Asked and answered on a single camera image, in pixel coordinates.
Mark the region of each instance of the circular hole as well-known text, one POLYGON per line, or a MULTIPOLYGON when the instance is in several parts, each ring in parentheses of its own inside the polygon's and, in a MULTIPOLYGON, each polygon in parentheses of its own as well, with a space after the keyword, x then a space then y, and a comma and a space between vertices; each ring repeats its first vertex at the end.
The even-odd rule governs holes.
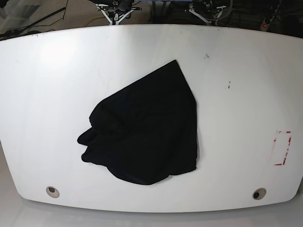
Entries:
POLYGON ((259 195, 260 195, 259 192, 255 192, 254 193, 254 199, 257 199, 259 197, 259 195))
POLYGON ((255 190, 255 192, 252 194, 252 198, 254 200, 261 200, 266 195, 266 189, 265 188, 259 188, 255 190))
POLYGON ((55 189, 52 188, 52 187, 49 187, 48 190, 49 190, 51 193, 54 193, 54 192, 55 192, 55 189))
POLYGON ((46 193, 53 198, 58 198, 60 196, 59 191, 51 186, 46 188, 46 193))

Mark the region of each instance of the white tabletop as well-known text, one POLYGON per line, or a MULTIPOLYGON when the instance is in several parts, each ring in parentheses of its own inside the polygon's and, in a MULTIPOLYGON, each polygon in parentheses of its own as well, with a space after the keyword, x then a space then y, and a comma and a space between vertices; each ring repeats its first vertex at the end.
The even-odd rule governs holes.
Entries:
POLYGON ((0 146, 1 227, 298 227, 303 196, 269 206, 183 214, 87 210, 28 201, 18 195, 0 146))
POLYGON ((0 139, 25 199, 194 212, 284 202, 297 192, 302 39, 207 26, 105 26, 2 41, 0 59, 0 139), (97 103, 174 59, 197 100, 197 170, 144 186, 82 162, 86 147, 77 138, 97 103), (60 197, 48 196, 47 186, 60 197), (258 188, 267 194, 257 201, 258 188))

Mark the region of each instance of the crumpled black fabric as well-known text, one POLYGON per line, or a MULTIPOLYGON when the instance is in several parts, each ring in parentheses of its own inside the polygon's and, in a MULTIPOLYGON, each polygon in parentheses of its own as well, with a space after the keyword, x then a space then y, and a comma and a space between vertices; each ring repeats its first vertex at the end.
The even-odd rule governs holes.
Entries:
POLYGON ((4 8, 9 0, 0 0, 0 8, 4 8))
POLYGON ((196 169, 196 101, 176 60, 102 100, 89 120, 82 160, 121 180, 150 185, 196 169))

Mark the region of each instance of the power strip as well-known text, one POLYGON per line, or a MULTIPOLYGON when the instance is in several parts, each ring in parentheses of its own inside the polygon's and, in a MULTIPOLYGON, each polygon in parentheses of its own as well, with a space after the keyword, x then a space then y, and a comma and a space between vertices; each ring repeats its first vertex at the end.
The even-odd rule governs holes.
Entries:
POLYGON ((271 9, 266 14, 265 19, 263 20, 263 23, 261 24, 260 30, 263 32, 266 32, 270 26, 270 23, 274 19, 276 12, 278 11, 282 0, 273 0, 271 4, 271 9))

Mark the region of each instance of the floor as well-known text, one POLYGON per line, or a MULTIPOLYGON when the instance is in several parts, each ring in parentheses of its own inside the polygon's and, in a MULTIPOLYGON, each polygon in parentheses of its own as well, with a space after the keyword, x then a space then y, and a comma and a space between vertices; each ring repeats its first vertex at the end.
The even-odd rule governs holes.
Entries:
MULTIPOLYGON (((78 28, 80 27, 86 20, 102 16, 103 14, 97 11, 97 7, 94 3, 89 0, 49 0, 44 1, 42 5, 33 13, 33 15, 26 21, 20 24, 16 24, 17 27, 29 25, 48 14, 51 14, 58 9, 66 7, 66 12, 64 15, 64 11, 46 19, 45 21, 40 22, 37 24, 35 28, 31 28, 31 30, 38 30, 40 32, 46 32, 51 29, 54 30, 63 30, 63 29, 71 29, 71 28, 78 28), (53 22, 61 19, 64 15, 64 20, 60 20, 50 25, 53 22)), ((150 20, 150 2, 139 2, 136 6, 141 7, 141 11, 134 11, 131 15, 130 19, 125 19, 122 21, 121 24, 147 24, 150 20)), ((106 18, 99 18, 87 26, 104 26, 108 25, 109 22, 106 18)))

